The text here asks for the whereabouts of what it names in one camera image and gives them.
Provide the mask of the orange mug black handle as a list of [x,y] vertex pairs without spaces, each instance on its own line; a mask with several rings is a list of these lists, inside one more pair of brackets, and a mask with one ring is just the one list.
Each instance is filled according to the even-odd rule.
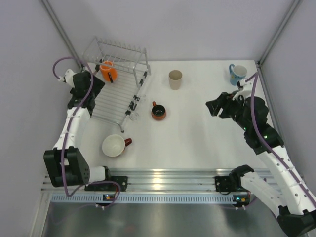
[[108,81],[110,83],[114,83],[114,81],[117,79],[118,74],[116,69],[114,68],[114,65],[110,61],[104,61],[100,65],[100,72],[103,76],[103,79],[105,81]]

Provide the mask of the blue mug white interior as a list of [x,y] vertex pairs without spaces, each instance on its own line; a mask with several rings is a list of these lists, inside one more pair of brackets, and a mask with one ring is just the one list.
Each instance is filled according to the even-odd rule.
[[237,85],[237,83],[244,79],[247,75],[247,68],[242,65],[229,65],[230,83],[231,85]]

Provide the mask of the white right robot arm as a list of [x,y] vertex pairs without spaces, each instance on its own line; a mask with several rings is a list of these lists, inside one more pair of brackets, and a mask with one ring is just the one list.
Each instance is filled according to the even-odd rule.
[[290,160],[284,141],[267,122],[265,101],[257,96],[234,99],[234,93],[223,92],[206,102],[210,114],[232,119],[244,131],[247,145],[266,165],[280,191],[259,177],[249,165],[239,166],[229,177],[236,190],[254,194],[276,217],[283,232],[298,237],[316,228],[316,197],[308,189]]

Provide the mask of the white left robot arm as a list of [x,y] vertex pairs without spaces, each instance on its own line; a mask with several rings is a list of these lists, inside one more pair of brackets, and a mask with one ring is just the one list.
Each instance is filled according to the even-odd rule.
[[105,83],[97,77],[93,77],[91,83],[89,71],[75,73],[71,69],[68,69],[60,80],[72,87],[70,91],[72,97],[67,104],[67,118],[59,139],[52,150],[45,151],[43,155],[51,183],[54,187],[64,185],[62,157],[64,157],[65,179],[68,186],[109,181],[111,175],[108,167],[89,167],[79,150],[85,127],[95,107],[95,98]]

